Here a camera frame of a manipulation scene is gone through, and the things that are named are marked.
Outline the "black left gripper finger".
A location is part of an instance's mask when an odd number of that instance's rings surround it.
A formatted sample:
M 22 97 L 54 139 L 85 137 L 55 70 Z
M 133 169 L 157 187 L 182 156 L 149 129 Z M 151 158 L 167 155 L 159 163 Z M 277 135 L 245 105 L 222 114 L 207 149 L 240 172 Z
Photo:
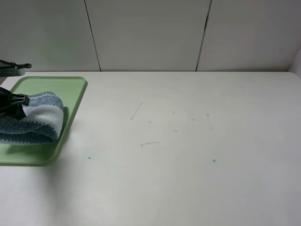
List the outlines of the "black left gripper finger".
M 0 88 L 0 117 L 24 118 L 23 106 L 29 105 L 29 97 L 24 94 L 13 94 L 7 89 Z

